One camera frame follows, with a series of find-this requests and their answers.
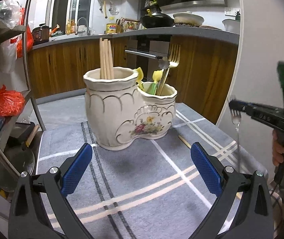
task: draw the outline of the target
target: silver screw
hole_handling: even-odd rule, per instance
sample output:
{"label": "silver screw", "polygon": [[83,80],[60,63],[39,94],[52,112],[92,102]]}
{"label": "silver screw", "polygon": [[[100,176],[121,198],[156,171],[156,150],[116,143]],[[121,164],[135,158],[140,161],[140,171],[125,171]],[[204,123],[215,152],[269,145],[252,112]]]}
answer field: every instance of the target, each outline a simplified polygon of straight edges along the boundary
{"label": "silver screw", "polygon": [[229,172],[229,173],[234,172],[234,168],[233,168],[232,166],[226,166],[226,167],[225,167],[225,170],[226,170],[227,172]]}
{"label": "silver screw", "polygon": [[263,173],[261,171],[256,171],[256,175],[259,176],[259,177],[262,177]]}
{"label": "silver screw", "polygon": [[57,173],[57,171],[58,171],[58,168],[57,168],[57,167],[52,167],[52,168],[50,169],[50,173],[52,173],[52,174]]}
{"label": "silver screw", "polygon": [[24,178],[24,177],[26,177],[28,175],[28,173],[25,171],[25,172],[22,172],[21,174],[20,174],[20,176],[22,177],[22,178]]}

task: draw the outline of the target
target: faucet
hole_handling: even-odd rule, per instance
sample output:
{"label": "faucet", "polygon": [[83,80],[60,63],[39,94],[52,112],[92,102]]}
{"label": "faucet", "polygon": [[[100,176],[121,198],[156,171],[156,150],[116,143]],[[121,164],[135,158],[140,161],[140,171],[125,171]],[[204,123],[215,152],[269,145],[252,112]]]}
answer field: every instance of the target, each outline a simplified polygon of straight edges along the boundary
{"label": "faucet", "polygon": [[87,20],[86,18],[84,18],[84,17],[81,17],[80,19],[78,19],[78,23],[76,24],[76,32],[75,32],[75,34],[76,34],[76,35],[78,35],[78,32],[79,32],[79,21],[80,21],[81,19],[85,19],[85,23],[86,23],[86,32],[87,32],[88,36],[90,36],[90,35],[91,35],[91,33],[90,33],[90,31],[89,31],[89,24],[88,24],[88,20]]}

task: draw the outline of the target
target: electrical outlet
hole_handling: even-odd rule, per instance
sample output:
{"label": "electrical outlet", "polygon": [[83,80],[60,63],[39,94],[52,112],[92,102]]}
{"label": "electrical outlet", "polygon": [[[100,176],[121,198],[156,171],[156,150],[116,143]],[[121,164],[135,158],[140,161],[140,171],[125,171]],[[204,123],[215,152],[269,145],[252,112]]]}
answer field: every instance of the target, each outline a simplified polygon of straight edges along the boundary
{"label": "electrical outlet", "polygon": [[232,7],[225,7],[224,8],[225,15],[229,15],[229,16],[236,16],[236,13],[238,11],[240,11],[239,8],[232,8]]}

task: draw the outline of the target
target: table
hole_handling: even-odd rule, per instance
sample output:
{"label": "table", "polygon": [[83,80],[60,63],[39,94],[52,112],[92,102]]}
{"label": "table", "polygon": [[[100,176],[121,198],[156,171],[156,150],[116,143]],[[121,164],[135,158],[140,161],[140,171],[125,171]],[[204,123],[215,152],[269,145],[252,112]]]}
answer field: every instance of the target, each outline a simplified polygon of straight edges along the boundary
{"label": "table", "polygon": [[[47,130],[36,172],[60,166],[87,142],[93,147],[92,161],[67,199],[95,239],[189,238],[216,196],[205,186],[179,134],[190,144],[200,142],[224,166],[237,167],[236,142],[185,104],[176,104],[176,117],[166,136],[136,139],[121,151],[99,147],[87,122]],[[243,148],[240,153],[244,172],[258,169],[267,177],[253,156]],[[53,227],[62,232],[47,196],[42,198]],[[235,198],[221,231],[228,229],[238,204]]]}

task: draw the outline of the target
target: fork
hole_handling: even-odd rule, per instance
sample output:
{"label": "fork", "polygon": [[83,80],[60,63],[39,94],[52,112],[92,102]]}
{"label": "fork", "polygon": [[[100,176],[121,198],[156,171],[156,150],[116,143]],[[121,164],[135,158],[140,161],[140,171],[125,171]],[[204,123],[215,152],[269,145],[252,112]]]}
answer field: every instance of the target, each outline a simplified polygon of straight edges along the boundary
{"label": "fork", "polygon": [[156,95],[159,95],[159,96],[161,95],[170,69],[176,68],[179,65],[180,54],[181,54],[181,46],[178,44],[172,44],[170,52],[169,52],[169,56],[168,56],[168,61],[170,62],[170,65],[166,70],[164,70],[165,71],[164,78],[159,86],[158,91],[156,92]]}
{"label": "fork", "polygon": [[231,111],[231,118],[232,122],[235,125],[236,133],[237,133],[237,165],[238,165],[238,173],[240,173],[240,133],[239,133],[239,128],[240,128],[240,121],[241,121],[241,114],[240,111],[238,110],[233,110],[230,109]]}

